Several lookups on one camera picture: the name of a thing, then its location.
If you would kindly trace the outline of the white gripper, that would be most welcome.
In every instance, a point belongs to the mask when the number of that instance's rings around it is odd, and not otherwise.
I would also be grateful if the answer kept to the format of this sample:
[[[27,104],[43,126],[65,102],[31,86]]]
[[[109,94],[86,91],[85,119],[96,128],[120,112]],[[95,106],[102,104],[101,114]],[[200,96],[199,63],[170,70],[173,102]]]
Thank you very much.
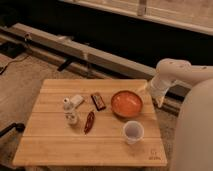
[[[147,85],[147,91],[153,98],[156,98],[155,101],[157,103],[158,108],[161,108],[164,103],[165,95],[171,84],[159,77],[153,77]]]

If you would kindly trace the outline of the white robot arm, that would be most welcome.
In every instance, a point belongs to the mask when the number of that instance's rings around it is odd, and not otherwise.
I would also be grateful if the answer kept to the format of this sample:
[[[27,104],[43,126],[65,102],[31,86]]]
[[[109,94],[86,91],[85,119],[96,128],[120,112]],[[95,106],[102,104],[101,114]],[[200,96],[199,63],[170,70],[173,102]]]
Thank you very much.
[[[147,86],[159,107],[177,81],[192,88],[178,115],[170,171],[213,171],[213,66],[160,60]]]

